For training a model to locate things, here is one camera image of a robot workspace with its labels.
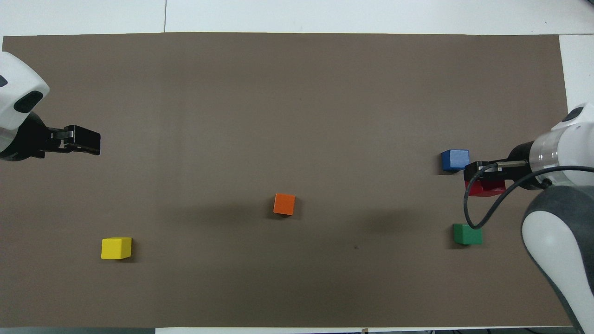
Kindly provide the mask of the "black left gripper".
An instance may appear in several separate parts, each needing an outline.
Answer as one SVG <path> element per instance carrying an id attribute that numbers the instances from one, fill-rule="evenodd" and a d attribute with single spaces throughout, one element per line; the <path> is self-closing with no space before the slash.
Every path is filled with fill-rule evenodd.
<path id="1" fill-rule="evenodd" d="M 65 148 L 72 152 L 100 155 L 101 135 L 81 126 L 69 125 L 63 129 L 47 129 L 34 112 L 30 113 L 17 129 L 1 129 L 0 159 L 22 161 L 28 158 L 43 159 L 46 152 L 62 153 L 62 140 L 66 133 Z"/>

